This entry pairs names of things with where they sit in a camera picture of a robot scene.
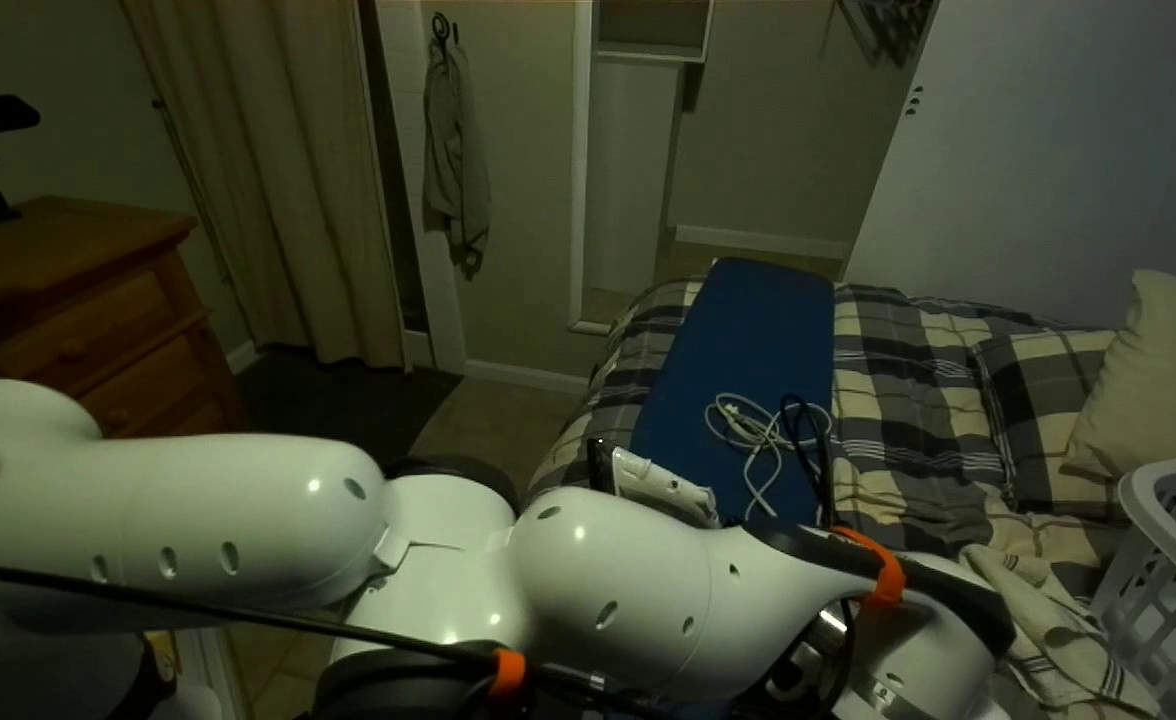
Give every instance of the pillow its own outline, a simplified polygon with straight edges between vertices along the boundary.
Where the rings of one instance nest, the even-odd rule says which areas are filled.
[[[1063,473],[1078,411],[1093,395],[1112,334],[1018,334],[978,348],[1007,503],[1021,511],[1110,518],[1112,486]]]
[[[1176,455],[1176,277],[1138,273],[1134,289],[1129,330],[1071,429],[1063,462],[1071,473],[1115,482]]]

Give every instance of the wire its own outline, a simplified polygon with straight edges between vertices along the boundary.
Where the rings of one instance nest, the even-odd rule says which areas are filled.
[[[367,642],[367,643],[393,643],[424,658],[443,658],[460,664],[495,664],[489,647],[469,647],[469,643],[427,643],[416,637],[395,637],[381,627],[357,627],[357,625],[310,625],[310,621],[288,621],[288,617],[265,617],[265,614],[246,614],[246,610],[216,610],[183,598],[161,598],[143,588],[125,588],[125,583],[92,583],[76,577],[54,577],[54,574],[28,574],[28,569],[0,569],[0,583],[28,583],[28,588],[48,588],[48,593],[76,593],[76,598],[100,598],[118,603],[147,603],[147,610],[170,610],[170,614],[190,614],[190,617],[216,617],[216,621],[239,621],[239,625],[269,625],[269,627],[288,627],[288,632],[310,632],[310,637],[348,637],[348,642]]]
[[[388,647],[403,647],[403,652],[419,652],[419,658],[458,659],[463,667],[495,667],[495,652],[476,647],[476,643],[434,643],[434,642],[381,632],[381,627],[357,627],[357,625],[310,625],[310,621],[265,617],[265,614],[249,614],[249,610],[216,610],[216,603],[163,598],[163,593],[143,593],[143,588],[125,588],[125,583],[92,583],[92,579],[28,574],[28,569],[0,569],[0,583],[100,598],[100,600],[118,600],[118,603],[147,603],[147,610],[214,617],[214,621],[269,625],[269,627],[288,627],[288,632],[310,632],[310,637],[346,637],[346,642],[388,643]],[[591,698],[591,706],[604,706],[604,708],[623,708],[623,713],[635,713],[635,718],[662,718],[646,691],[620,689],[620,686],[613,686],[609,675],[596,675],[596,671],[579,671],[579,667],[568,667],[568,664],[532,664],[532,675],[544,679],[551,691],[579,691],[579,698]]]
[[[809,462],[809,449],[817,449],[821,442],[802,442],[802,431],[784,429],[787,411],[797,411],[793,403],[806,408],[809,422],[825,418],[825,431],[832,431],[832,418],[821,403],[806,403],[802,395],[784,395],[781,411],[769,411],[765,403],[740,392],[717,392],[714,403],[703,403],[703,429],[717,442],[750,453],[740,463],[740,482],[750,490],[744,518],[781,518],[769,491],[784,477],[787,455],[797,455],[806,470],[813,470],[813,477],[821,477],[821,470]]]
[[[802,395],[784,395],[781,401],[781,418],[784,429],[793,438],[797,449],[797,463],[809,470],[813,491],[817,491],[817,524],[832,529],[837,524],[837,495],[832,495],[832,453],[828,453],[828,438],[832,438],[832,418],[821,403],[809,403]]]
[[[491,675],[476,679],[463,698],[460,698],[460,718],[471,718],[476,706],[489,702]]]

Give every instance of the curtain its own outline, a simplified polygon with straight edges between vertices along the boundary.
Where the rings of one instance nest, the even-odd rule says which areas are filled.
[[[357,0],[125,0],[259,343],[402,365]]]

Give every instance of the laundry basket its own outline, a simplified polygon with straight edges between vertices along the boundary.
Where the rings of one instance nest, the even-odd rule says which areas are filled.
[[[1093,600],[1110,643],[1176,718],[1176,462],[1138,470],[1119,490],[1134,521]]]

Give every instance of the wooden dresser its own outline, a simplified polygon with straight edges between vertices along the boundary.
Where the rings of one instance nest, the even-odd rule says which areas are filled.
[[[110,438],[203,431],[236,384],[178,245],[192,220],[32,201],[0,226],[0,378],[92,408]]]

